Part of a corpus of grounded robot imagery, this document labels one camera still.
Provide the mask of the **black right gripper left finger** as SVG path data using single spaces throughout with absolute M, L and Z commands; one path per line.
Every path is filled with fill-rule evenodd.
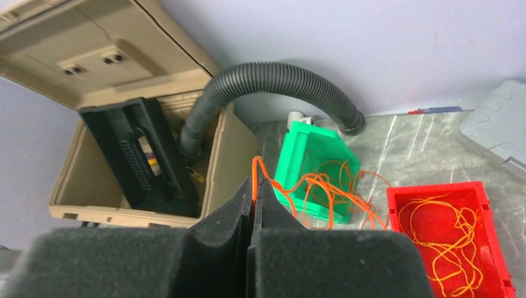
M 251 180 L 190 228 L 61 228 L 22 253 L 2 297 L 244 297 Z

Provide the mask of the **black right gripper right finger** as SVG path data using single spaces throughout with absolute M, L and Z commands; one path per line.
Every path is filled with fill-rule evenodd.
M 249 297 L 432 297 L 409 238 L 382 230 L 309 230 L 282 206 L 268 179 L 251 188 Z

